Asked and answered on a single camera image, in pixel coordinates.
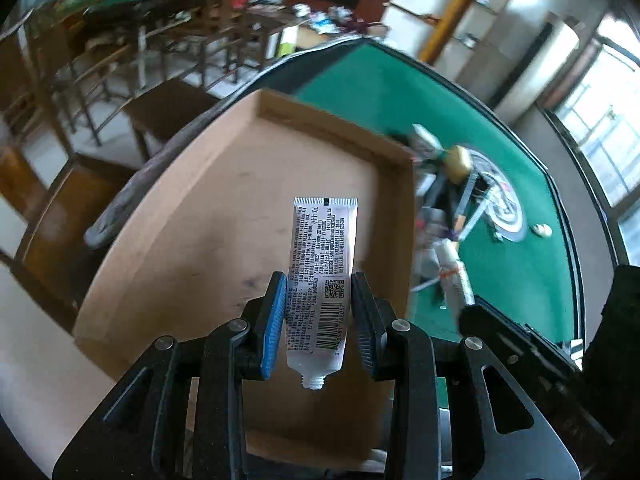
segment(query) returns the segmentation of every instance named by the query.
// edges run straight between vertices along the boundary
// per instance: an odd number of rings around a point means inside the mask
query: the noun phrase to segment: small white round object
[[[547,224],[535,224],[531,227],[533,234],[539,236],[540,238],[549,238],[551,236],[551,227]]]

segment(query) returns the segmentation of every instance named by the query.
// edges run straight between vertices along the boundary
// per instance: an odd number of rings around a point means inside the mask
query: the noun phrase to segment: tile floor
[[[174,60],[170,76],[184,66]],[[209,80],[220,72],[210,69]],[[242,69],[239,84],[255,75]],[[148,55],[147,89],[161,81],[159,59]],[[197,86],[195,74],[185,81]],[[114,78],[114,90],[124,92],[124,83]],[[237,85],[226,80],[210,92],[217,97],[231,93]],[[99,122],[117,104],[97,102],[92,106]],[[135,140],[124,113],[119,113],[100,132],[102,146],[95,145],[87,128],[69,135],[77,152],[103,158],[132,168],[142,165]],[[159,144],[148,139],[150,149]],[[66,162],[66,154],[49,131],[34,136],[24,149],[25,156],[48,186]],[[0,248],[14,254],[26,224],[0,197]],[[16,439],[34,462],[50,475],[60,453],[88,415],[113,386],[113,381],[86,359],[61,330],[0,266],[0,413]]]

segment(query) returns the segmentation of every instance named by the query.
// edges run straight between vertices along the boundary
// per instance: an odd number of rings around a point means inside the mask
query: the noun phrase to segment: orange pole
[[[449,2],[447,9],[440,19],[440,23],[420,51],[420,55],[418,56],[420,61],[434,64],[438,60],[447,41],[451,39],[460,20],[465,15],[466,10],[474,1],[475,0],[451,0]]]

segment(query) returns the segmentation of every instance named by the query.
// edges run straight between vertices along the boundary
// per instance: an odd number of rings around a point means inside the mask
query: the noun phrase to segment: tube
[[[287,365],[319,390],[342,368],[351,304],[356,198],[297,198],[287,311]]]

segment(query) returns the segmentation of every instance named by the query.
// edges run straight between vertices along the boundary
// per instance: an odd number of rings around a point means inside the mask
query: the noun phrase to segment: wooden stool
[[[145,133],[167,142],[220,99],[179,78],[169,79],[124,107],[144,160],[149,160]]]

